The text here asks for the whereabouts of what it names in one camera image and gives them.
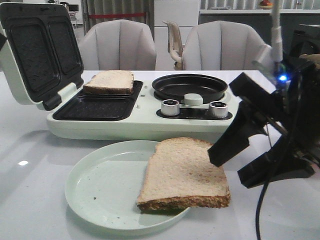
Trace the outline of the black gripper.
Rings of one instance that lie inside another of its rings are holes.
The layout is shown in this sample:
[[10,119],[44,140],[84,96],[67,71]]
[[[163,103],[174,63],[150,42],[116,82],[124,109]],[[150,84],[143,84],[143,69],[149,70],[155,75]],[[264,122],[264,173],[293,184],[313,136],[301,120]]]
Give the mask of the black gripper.
[[286,57],[273,80],[272,93],[245,73],[230,83],[242,101],[232,123],[208,150],[210,162],[222,166],[250,145],[249,137],[265,134],[265,118],[282,135],[292,136],[291,152],[299,158],[268,151],[237,171],[248,189],[266,181],[309,178],[315,170],[305,160],[320,164],[320,55]]

